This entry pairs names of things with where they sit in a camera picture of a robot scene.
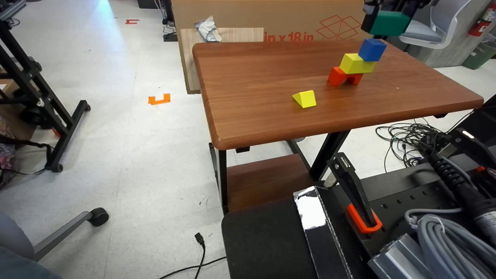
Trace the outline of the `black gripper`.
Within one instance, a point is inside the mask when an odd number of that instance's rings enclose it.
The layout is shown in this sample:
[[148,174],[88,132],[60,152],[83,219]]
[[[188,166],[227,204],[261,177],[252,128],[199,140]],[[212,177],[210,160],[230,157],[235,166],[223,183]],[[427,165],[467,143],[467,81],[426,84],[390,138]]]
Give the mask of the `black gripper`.
[[360,30],[365,33],[371,30],[378,10],[415,13],[416,10],[427,7],[430,2],[432,0],[364,0],[364,19],[360,24]]

